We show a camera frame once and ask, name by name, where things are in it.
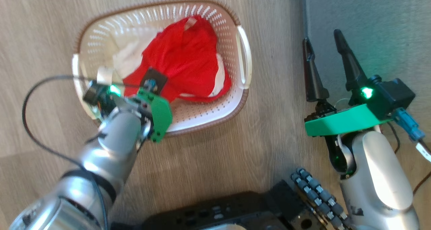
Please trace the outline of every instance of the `cable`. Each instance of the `cable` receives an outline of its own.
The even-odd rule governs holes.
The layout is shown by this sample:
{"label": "cable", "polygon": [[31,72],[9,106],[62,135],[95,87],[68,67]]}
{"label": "cable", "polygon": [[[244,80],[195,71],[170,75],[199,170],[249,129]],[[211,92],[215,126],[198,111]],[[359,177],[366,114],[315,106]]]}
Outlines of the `cable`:
{"label": "cable", "polygon": [[426,145],[426,143],[423,141],[423,139],[419,139],[418,143],[420,143],[422,145],[422,147],[428,152],[428,154],[431,155],[431,150],[429,149],[429,147]]}
{"label": "cable", "polygon": [[392,130],[392,133],[394,134],[394,136],[395,136],[395,139],[397,140],[397,148],[395,149],[395,151],[394,151],[394,153],[395,154],[397,154],[397,152],[398,152],[398,150],[400,150],[400,147],[401,147],[401,141],[400,141],[400,138],[398,137],[398,135],[397,135],[397,132],[396,132],[396,130],[395,130],[395,128],[394,128],[394,126],[390,123],[390,122],[388,122],[388,125],[389,125],[389,127],[391,128],[391,130]]}
{"label": "cable", "polygon": [[[73,79],[79,79],[82,81],[91,81],[94,80],[93,78],[85,78],[85,77],[77,77],[77,76],[73,76],[73,75],[56,75],[56,76],[52,76],[52,77],[48,77],[48,78],[44,78],[42,80],[40,80],[39,82],[37,82],[34,86],[31,87],[31,89],[27,92],[26,97],[24,98],[23,101],[23,109],[22,109],[22,120],[23,120],[23,126],[24,129],[26,130],[27,135],[30,137],[30,139],[39,147],[41,147],[43,150],[59,157],[62,158],[76,166],[78,166],[81,170],[88,172],[90,179],[91,179],[91,183],[94,187],[94,189],[96,190],[96,193],[99,197],[100,200],[100,204],[102,207],[102,213],[103,213],[103,221],[104,221],[104,230],[108,230],[108,216],[106,213],[106,207],[105,207],[105,201],[103,201],[103,196],[102,193],[96,183],[96,180],[94,179],[92,173],[90,171],[88,171],[86,168],[84,168],[84,166],[82,166],[77,160],[69,158],[66,155],[63,155],[59,152],[54,151],[53,149],[51,149],[50,147],[46,146],[45,144],[43,144],[41,141],[39,141],[31,132],[31,130],[28,127],[27,124],[27,104],[28,104],[28,100],[30,99],[30,96],[33,94],[33,92],[40,87],[41,85],[48,83],[50,81],[54,81],[54,80],[73,80]],[[140,86],[136,86],[136,85],[125,85],[125,84],[121,84],[121,83],[112,83],[113,85],[116,86],[128,86],[128,87],[140,87]]]}
{"label": "cable", "polygon": [[413,195],[416,194],[416,192],[419,190],[419,188],[430,178],[430,176],[431,176],[431,171],[415,187],[415,189],[413,190]]}
{"label": "cable", "polygon": [[[418,143],[422,145],[422,147],[428,151],[429,154],[431,154],[429,147],[426,145],[426,143],[419,139]],[[416,192],[419,190],[419,188],[431,177],[431,171],[417,184],[415,189],[413,190],[413,195],[416,194]]]}
{"label": "cable", "polygon": [[349,98],[342,98],[342,99],[339,99],[339,100],[334,104],[334,108],[335,108],[335,109],[337,109],[337,104],[338,104],[339,102],[343,101],[343,100],[349,100]]}
{"label": "cable", "polygon": [[404,108],[399,107],[391,113],[391,118],[408,133],[412,141],[419,141],[425,133],[419,129],[419,124]]}

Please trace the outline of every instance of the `laundry basket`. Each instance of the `laundry basket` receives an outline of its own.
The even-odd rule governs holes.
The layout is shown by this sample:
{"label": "laundry basket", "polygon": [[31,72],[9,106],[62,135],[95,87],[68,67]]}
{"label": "laundry basket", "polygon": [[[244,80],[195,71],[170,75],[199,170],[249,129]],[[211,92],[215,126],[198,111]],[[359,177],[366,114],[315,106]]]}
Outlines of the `laundry basket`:
{"label": "laundry basket", "polygon": [[[172,102],[173,122],[166,135],[180,135],[227,121],[238,114],[247,100],[252,61],[250,45],[238,17],[217,1],[170,0],[134,6],[98,17],[88,23],[77,39],[72,72],[95,78],[100,66],[113,66],[112,55],[122,49],[127,41],[136,40],[140,29],[152,27],[161,30],[193,15],[206,18],[214,28],[218,37],[217,49],[223,57],[232,86],[226,95],[211,103],[179,99]],[[97,120],[97,111],[82,101],[88,83],[75,81],[74,85],[85,112]]]}

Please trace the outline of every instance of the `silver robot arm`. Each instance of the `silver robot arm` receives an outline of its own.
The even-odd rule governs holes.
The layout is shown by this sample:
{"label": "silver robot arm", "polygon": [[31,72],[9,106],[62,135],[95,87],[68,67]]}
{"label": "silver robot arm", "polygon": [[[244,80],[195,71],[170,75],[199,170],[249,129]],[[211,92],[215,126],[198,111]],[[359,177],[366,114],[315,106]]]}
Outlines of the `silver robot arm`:
{"label": "silver robot arm", "polygon": [[[142,125],[140,117],[131,108],[114,109],[77,158],[93,174],[107,212],[123,190],[150,131],[150,123]],[[54,190],[24,210],[9,229],[99,230],[103,224],[101,202],[89,173],[71,167]]]}
{"label": "silver robot arm", "polygon": [[411,185],[388,140],[365,131],[351,141],[356,171],[340,181],[357,230],[418,230]]}

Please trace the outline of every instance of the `wooden table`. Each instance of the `wooden table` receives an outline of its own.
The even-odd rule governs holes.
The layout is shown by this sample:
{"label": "wooden table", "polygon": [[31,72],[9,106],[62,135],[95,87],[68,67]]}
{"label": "wooden table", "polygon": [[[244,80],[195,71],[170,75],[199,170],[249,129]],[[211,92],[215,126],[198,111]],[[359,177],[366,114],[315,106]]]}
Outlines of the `wooden table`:
{"label": "wooden table", "polygon": [[[154,0],[0,0],[0,228],[48,193],[67,163],[40,150],[21,125],[21,104],[38,80],[71,73],[75,38],[86,21],[135,3]],[[302,0],[222,0],[239,15],[253,54],[248,101],[231,121],[201,132],[148,143],[119,197],[111,218],[138,223],[154,213],[246,190],[263,192],[307,168],[340,201],[337,175],[324,141],[305,134],[301,41]],[[29,124],[37,137],[76,155],[96,132],[71,82],[54,82],[31,99]],[[430,170],[413,149],[400,160],[416,184]],[[431,197],[427,184],[415,198],[423,229]]]}

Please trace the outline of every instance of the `brown basket rim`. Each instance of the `brown basket rim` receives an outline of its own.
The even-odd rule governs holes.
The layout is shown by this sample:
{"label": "brown basket rim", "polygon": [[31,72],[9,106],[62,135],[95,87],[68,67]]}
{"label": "brown basket rim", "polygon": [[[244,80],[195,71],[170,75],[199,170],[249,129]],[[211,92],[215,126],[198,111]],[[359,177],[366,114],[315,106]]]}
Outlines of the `brown basket rim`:
{"label": "brown basket rim", "polygon": [[[151,3],[141,3],[141,4],[134,4],[131,6],[126,6],[120,9],[116,9],[116,10],[111,10],[111,11],[107,11],[95,18],[93,18],[92,20],[90,20],[89,22],[87,22],[85,24],[85,26],[83,27],[83,29],[81,29],[81,31],[79,32],[76,41],[75,41],[75,45],[74,45],[74,53],[75,54],[79,54],[80,53],[80,46],[81,46],[81,42],[82,42],[82,37],[84,36],[85,32],[88,30],[88,28],[90,26],[92,26],[95,22],[97,22],[98,20],[104,19],[106,17],[115,15],[115,14],[119,14],[122,12],[128,12],[134,9],[140,9],[140,8],[148,8],[151,6],[157,6],[157,5],[162,5],[162,4],[173,4],[173,3],[189,3],[189,2],[203,2],[203,3],[212,3],[215,4],[217,6],[220,6],[221,8],[223,8],[228,14],[229,16],[232,18],[234,24],[236,26],[240,26],[240,20],[238,18],[238,15],[236,14],[235,11],[233,11],[233,9],[231,9],[231,7],[229,7],[227,5],[226,2],[222,2],[221,0],[158,0],[155,2],[151,2]],[[173,137],[173,136],[178,136],[178,135],[184,135],[186,133],[190,133],[190,132],[196,132],[196,131],[200,131],[218,124],[221,124],[223,122],[229,121],[230,119],[232,119],[233,117],[235,117],[236,115],[238,115],[238,113],[242,110],[242,108],[245,105],[245,102],[247,100],[248,97],[248,89],[244,89],[243,90],[243,94],[241,96],[240,102],[238,104],[237,107],[235,107],[235,109],[228,115],[225,116],[224,118],[220,118],[218,120],[212,121],[210,123],[206,123],[200,126],[196,126],[196,127],[190,127],[187,129],[182,129],[182,130],[178,130],[178,131],[174,131],[174,132],[167,132],[165,137]],[[100,125],[100,121],[99,120],[93,120],[93,122],[99,126]]]}

